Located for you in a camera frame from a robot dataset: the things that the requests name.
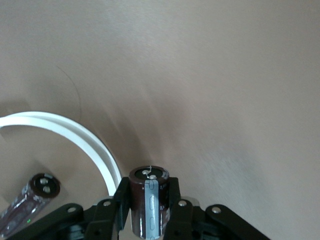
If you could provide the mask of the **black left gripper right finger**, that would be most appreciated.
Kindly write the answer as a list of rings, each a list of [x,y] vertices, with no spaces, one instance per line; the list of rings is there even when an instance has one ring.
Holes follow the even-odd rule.
[[[205,210],[181,196],[179,179],[169,178],[170,218],[164,240],[268,240],[230,208],[213,204]]]

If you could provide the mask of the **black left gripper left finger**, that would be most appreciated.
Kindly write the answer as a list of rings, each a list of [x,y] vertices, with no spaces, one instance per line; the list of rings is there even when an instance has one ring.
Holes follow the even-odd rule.
[[[117,240],[130,209],[129,178],[120,181],[112,197],[84,210],[65,204],[10,236],[9,240]]]

